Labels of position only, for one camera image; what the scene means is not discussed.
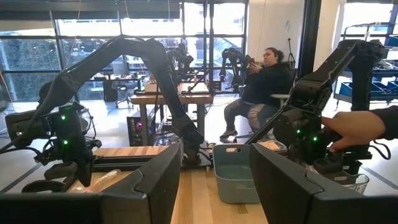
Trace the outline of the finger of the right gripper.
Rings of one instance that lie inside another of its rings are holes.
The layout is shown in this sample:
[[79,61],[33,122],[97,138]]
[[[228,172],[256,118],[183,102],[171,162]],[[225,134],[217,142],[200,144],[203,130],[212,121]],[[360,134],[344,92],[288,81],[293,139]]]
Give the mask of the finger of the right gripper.
[[37,193],[37,192],[64,192],[66,185],[63,182],[56,180],[36,180],[27,184],[23,188],[24,193]]
[[75,162],[63,162],[53,165],[50,169],[44,172],[45,180],[60,179],[64,177],[74,176],[78,169]]

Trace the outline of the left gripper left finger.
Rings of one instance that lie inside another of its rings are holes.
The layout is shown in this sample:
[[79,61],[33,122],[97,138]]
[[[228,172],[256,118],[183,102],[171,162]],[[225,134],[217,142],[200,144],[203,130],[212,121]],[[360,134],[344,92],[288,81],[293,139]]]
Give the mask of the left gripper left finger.
[[170,224],[180,164],[173,144],[99,193],[2,194],[0,224]]

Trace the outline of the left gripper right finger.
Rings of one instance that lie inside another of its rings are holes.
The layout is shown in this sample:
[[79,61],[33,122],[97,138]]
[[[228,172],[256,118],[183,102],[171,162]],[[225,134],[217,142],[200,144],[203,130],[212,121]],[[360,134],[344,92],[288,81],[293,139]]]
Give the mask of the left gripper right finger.
[[398,224],[398,196],[365,196],[260,144],[249,160],[268,224]]

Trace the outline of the person's forearm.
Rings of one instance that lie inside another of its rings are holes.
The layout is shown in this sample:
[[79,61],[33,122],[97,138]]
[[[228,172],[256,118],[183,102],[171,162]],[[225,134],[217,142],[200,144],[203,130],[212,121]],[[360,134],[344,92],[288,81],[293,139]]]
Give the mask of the person's forearm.
[[382,120],[385,127],[384,132],[379,136],[379,139],[398,139],[398,106],[375,109],[371,110],[371,112]]

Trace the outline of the teal plastic bin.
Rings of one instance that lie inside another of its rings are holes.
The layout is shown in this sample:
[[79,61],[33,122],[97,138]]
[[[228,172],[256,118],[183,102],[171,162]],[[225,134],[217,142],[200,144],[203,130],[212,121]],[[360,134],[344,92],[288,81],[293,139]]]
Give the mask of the teal plastic bin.
[[224,203],[259,203],[249,162],[250,146],[222,144],[213,148],[218,195]]

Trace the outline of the black computer tower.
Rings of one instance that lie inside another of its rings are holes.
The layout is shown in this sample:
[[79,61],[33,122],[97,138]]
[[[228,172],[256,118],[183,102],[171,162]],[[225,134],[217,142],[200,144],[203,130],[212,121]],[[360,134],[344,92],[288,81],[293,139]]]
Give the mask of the black computer tower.
[[144,141],[142,138],[142,127],[140,111],[126,117],[127,132],[130,146],[143,146]]

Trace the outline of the clear plastic tray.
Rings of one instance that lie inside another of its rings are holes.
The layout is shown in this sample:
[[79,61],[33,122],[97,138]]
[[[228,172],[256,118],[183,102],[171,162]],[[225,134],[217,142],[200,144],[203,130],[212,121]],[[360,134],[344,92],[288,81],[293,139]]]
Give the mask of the clear plastic tray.
[[[276,139],[261,139],[258,140],[257,143],[283,157],[288,157],[288,148]],[[364,193],[367,184],[369,183],[369,177],[367,175],[351,175],[345,172],[345,170],[323,174],[323,176],[361,194]]]

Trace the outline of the black office chair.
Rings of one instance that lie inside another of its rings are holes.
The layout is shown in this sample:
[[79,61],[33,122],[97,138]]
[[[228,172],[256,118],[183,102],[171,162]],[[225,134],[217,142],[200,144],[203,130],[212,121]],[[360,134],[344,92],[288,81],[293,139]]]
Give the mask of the black office chair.
[[124,98],[123,99],[116,99],[115,106],[116,108],[119,108],[119,104],[122,102],[126,102],[127,105],[132,104],[130,97],[131,97],[131,92],[134,91],[135,89],[135,84],[130,81],[113,81],[111,88],[115,89],[118,93],[124,93]]

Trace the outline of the black desk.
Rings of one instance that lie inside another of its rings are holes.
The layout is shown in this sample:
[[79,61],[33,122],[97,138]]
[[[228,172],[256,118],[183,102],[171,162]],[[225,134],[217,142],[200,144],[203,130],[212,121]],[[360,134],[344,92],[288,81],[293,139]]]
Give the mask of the black desk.
[[143,89],[142,84],[144,83],[145,76],[137,73],[130,73],[128,75],[115,75],[115,74],[97,74],[92,78],[87,87],[86,98],[89,100],[103,100],[105,102],[116,102],[116,99],[120,100],[124,98],[124,93],[117,92],[111,88],[113,81],[130,81],[135,84],[134,91],[141,91]]

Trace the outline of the person's hand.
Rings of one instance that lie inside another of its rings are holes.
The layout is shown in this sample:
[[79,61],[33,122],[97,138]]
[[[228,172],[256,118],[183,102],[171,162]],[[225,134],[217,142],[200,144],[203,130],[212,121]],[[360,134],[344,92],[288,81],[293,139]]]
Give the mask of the person's hand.
[[339,112],[333,118],[322,117],[322,124],[341,135],[341,139],[330,146],[331,152],[365,145],[386,131],[382,119],[370,111]]

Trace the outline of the grey desk monitor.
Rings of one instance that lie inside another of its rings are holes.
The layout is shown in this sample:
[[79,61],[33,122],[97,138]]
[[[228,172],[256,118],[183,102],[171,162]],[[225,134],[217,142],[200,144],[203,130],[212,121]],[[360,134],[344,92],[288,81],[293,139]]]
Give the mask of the grey desk monitor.
[[128,75],[129,64],[124,60],[115,60],[112,62],[113,73],[115,75]]

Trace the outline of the person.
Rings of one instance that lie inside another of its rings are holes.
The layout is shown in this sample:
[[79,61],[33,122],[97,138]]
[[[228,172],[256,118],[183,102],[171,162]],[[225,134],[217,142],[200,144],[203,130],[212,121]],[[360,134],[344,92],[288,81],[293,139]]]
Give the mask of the person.
[[284,53],[274,47],[268,47],[263,53],[263,64],[249,64],[249,73],[244,82],[243,95],[229,103],[224,109],[226,130],[220,139],[238,134],[235,117],[247,118],[250,128],[256,132],[280,108],[274,94],[288,94],[293,77],[289,66],[284,63]]

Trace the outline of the cart with blue bins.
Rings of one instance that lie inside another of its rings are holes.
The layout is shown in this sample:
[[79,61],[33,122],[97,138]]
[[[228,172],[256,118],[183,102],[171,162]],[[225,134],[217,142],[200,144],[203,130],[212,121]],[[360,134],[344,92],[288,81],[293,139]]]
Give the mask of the cart with blue bins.
[[356,103],[359,97],[368,101],[398,100],[398,22],[372,22],[344,28],[341,40],[364,40],[382,45],[382,56],[372,72],[364,78],[352,78],[346,68],[334,85],[337,102]]

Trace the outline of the black tripod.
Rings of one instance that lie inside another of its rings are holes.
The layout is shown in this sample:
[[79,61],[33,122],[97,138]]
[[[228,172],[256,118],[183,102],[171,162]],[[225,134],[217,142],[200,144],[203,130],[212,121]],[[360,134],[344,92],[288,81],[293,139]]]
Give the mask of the black tripod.
[[288,54],[288,58],[287,58],[287,63],[290,65],[290,68],[295,68],[296,61],[295,61],[295,57],[292,52],[291,38],[288,38],[287,41],[288,41],[288,45],[289,45],[289,54]]

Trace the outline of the black structural column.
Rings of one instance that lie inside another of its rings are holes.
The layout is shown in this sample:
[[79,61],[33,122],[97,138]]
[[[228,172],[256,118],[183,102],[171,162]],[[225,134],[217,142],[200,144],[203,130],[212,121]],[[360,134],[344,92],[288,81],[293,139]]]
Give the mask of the black structural column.
[[313,72],[322,0],[305,0],[300,39],[298,77]]

